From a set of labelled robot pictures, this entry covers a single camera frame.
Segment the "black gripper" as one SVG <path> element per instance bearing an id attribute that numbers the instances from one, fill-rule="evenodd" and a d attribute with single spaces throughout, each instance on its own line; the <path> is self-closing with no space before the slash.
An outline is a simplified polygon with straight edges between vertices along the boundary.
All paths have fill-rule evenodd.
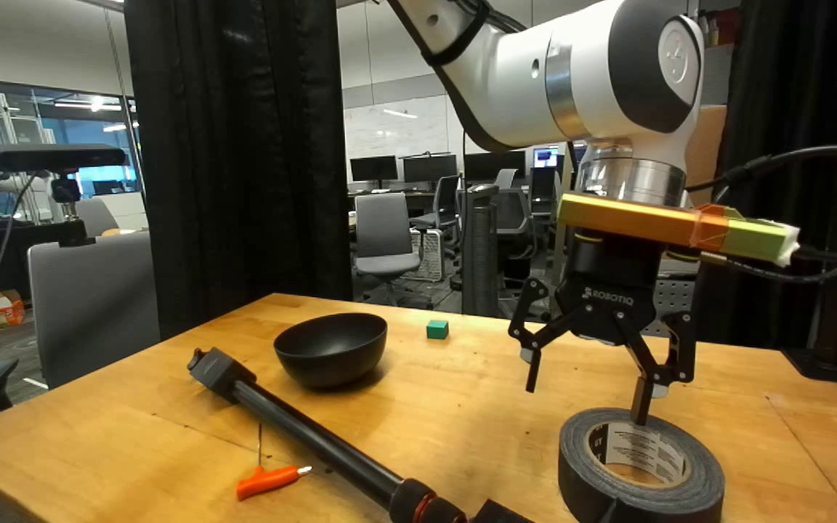
<path id="1" fill-rule="evenodd" d="M 632 421 L 646 424 L 653 393 L 672 381 L 694 377 L 694 323 L 688 312 L 665 315 L 672 331 L 669 357 L 653 361 L 642 331 L 658 320 L 653 284 L 664 248 L 634 239 L 588 239 L 571 241 L 563 281 L 549 290 L 540 278 L 523 284 L 512 315 L 508 333 L 521 342 L 521 357 L 528 365 L 527 393 L 537 390 L 540 352 L 560 333 L 591 336 L 611 347 L 624 347 L 639 377 L 632 402 Z M 527 328 L 527 315 L 536 299 L 556 297 L 557 315 L 537 331 Z"/>

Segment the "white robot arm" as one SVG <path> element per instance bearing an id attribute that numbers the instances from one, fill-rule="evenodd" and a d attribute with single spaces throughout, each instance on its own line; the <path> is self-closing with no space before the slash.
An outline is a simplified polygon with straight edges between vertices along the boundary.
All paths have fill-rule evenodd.
<path id="1" fill-rule="evenodd" d="M 623 347 L 639 377 L 642 421 L 659 386 L 694 374 L 694 333 L 677 323 L 672 354 L 653 357 L 642 328 L 659 255 L 680 241 L 685 146 L 697 121 L 703 49 L 697 23 L 664 0 L 597 0 L 517 27 L 488 0 L 390 0 L 462 127 L 488 150 L 584 140 L 588 174 L 557 201 L 573 233 L 557 315 L 508 333 L 527 357 L 556 336 Z"/>

